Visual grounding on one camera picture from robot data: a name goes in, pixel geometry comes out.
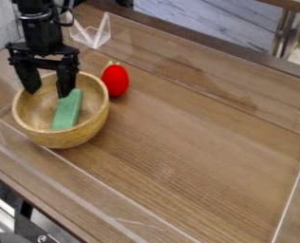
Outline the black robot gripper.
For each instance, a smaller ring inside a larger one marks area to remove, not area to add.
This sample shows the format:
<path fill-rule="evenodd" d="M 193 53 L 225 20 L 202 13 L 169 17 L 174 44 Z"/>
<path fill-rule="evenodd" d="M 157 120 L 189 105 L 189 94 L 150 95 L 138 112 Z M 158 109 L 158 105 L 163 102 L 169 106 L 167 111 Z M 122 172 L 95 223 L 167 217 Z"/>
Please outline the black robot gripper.
<path fill-rule="evenodd" d="M 75 88 L 79 72 L 79 50 L 63 43 L 62 28 L 71 27 L 73 23 L 63 22 L 56 12 L 22 12 L 19 22 L 24 41 L 7 43 L 6 48 L 22 85 L 34 94 L 42 86 L 38 69 L 56 70 L 58 95 L 66 98 Z"/>

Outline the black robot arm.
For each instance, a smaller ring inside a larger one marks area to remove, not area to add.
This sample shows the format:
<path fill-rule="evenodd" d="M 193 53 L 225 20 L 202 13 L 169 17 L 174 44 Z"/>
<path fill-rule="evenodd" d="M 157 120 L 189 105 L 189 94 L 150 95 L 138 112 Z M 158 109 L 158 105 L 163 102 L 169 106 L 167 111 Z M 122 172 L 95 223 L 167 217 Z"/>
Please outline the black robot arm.
<path fill-rule="evenodd" d="M 56 88 L 66 98 L 75 88 L 79 72 L 79 49 L 63 43 L 62 27 L 73 22 L 60 21 L 60 6 L 54 0 L 12 0 L 19 10 L 24 41 L 7 43 L 10 65 L 15 69 L 24 90 L 34 94 L 42 87 L 40 69 L 55 70 Z"/>

